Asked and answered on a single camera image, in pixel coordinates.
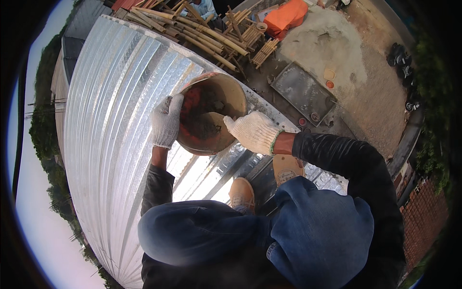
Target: concrete floor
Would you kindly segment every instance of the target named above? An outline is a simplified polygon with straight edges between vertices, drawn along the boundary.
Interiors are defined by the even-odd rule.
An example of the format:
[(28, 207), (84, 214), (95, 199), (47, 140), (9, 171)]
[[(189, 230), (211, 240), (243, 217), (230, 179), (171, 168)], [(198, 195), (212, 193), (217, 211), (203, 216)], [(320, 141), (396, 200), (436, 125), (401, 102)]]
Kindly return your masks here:
[[(311, 8), (305, 21), (316, 19), (313, 13), (319, 12), (316, 10), (318, 8)], [(393, 155), (399, 144), (407, 117), (404, 109), (405, 90), (395, 69), (386, 63), (389, 47), (393, 42), (400, 43), (401, 39), (369, 0), (356, 0), (346, 11), (335, 11), (334, 7), (331, 7), (330, 11), (321, 11), (321, 13), (324, 13), (323, 17), (324, 15), (337, 17), (335, 25), (340, 25), (338, 24), (340, 15), (343, 18), (342, 27), (333, 27), (332, 30), (341, 31), (343, 29), (344, 34), (341, 37), (346, 37), (350, 42), (339, 44), (332, 41), (334, 37), (322, 35), (323, 39), (316, 41), (316, 44), (321, 46), (318, 51), (321, 54), (319, 58), (313, 59), (316, 51), (312, 47), (306, 47), (306, 43), (303, 43), (303, 40), (306, 41), (306, 38), (310, 37), (311, 24), (307, 23), (308, 25), (291, 29), (286, 39), (263, 63), (261, 69), (256, 70), (254, 65), (248, 63), (244, 65), (249, 80), (246, 84), (273, 104), (290, 121), (298, 125), (298, 120), (302, 115), (268, 84), (267, 76), (273, 80), (291, 61), (297, 61), (305, 63), (304, 67), (309, 67), (308, 70), (318, 76), (318, 81), (324, 83), (322, 71), (319, 70), (332, 65), (332, 59), (335, 59), (337, 75), (334, 83), (336, 86), (330, 91), (342, 107), (336, 106), (331, 112), (329, 117), (333, 122), (329, 126), (322, 123), (315, 128), (308, 123), (305, 127), (310, 128), (312, 132), (330, 133), (368, 141), (387, 159)], [(298, 38), (293, 35), (291, 37), (291, 33), (297, 33)], [(281, 53), (281, 47), (288, 39), (295, 41), (295, 43), (291, 42), (293, 50), (290, 50), (289, 57)], [(343, 58), (338, 57), (338, 54), (344, 53), (342, 45), (350, 49)], [(357, 63), (348, 62), (348, 58), (351, 59), (354, 56), (358, 59)]]

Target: cement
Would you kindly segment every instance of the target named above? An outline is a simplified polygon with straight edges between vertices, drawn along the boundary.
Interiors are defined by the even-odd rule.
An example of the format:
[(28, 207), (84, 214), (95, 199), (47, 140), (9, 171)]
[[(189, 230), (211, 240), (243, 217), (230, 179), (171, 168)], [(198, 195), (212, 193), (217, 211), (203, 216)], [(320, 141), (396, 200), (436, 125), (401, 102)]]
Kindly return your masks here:
[(325, 68), (334, 70), (336, 87), (351, 88), (367, 81), (358, 32), (343, 15), (330, 9), (311, 7), (303, 24), (281, 42), (280, 53), (310, 70), (321, 82)]

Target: person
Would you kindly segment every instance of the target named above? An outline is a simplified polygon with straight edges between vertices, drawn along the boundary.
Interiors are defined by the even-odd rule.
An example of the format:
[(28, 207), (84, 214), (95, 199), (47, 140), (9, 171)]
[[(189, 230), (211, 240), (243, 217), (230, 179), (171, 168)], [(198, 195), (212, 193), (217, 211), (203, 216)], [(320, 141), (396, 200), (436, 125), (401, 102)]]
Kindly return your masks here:
[[(221, 20), (220, 17), (218, 17), (212, 0), (193, 0), (190, 1), (190, 4), (197, 12), (199, 12), (200, 16), (204, 20), (207, 20), (207, 18), (213, 14), (212, 20), (207, 23), (210, 29), (215, 30), (215, 28), (218, 28), (221, 30), (221, 32), (226, 30), (226, 24), (223, 22), (223, 20)], [(180, 15), (189, 17), (193, 16), (186, 10), (186, 8), (181, 11)]]
[[(138, 224), (143, 288), (395, 288), (405, 266), (402, 216), (382, 156), (364, 141), (280, 130), (254, 111), (229, 132), (254, 153), (274, 155), (280, 211), (253, 214), (251, 185), (237, 178), (231, 206), (172, 203), (166, 172), (183, 96), (168, 97), (152, 119), (152, 160)], [(303, 177), (305, 160), (349, 179), (348, 195)]]

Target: shoe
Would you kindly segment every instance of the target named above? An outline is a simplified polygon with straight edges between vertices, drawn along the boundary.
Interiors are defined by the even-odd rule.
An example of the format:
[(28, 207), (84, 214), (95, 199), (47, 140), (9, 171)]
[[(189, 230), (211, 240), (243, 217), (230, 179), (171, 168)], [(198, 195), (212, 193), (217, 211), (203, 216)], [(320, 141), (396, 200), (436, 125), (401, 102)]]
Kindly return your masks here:
[(249, 181), (245, 178), (236, 178), (230, 188), (230, 206), (235, 208), (237, 206), (244, 206), (254, 212), (255, 196), (254, 189)]
[(273, 157), (274, 178), (279, 187), (283, 183), (298, 176), (304, 176), (305, 168), (301, 160), (289, 154), (277, 154)]

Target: gloved hand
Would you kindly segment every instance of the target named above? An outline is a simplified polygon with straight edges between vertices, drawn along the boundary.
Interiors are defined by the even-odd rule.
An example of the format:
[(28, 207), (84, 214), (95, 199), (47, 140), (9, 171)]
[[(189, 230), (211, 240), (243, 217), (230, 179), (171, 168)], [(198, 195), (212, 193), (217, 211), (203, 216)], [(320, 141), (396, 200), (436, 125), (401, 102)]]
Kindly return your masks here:
[(180, 130), (180, 110), (184, 96), (168, 96), (151, 112), (152, 146), (171, 149)]
[(266, 115), (254, 111), (233, 121), (231, 117), (223, 118), (228, 131), (242, 146), (254, 153), (273, 154), (274, 142), (284, 131), (279, 129)]

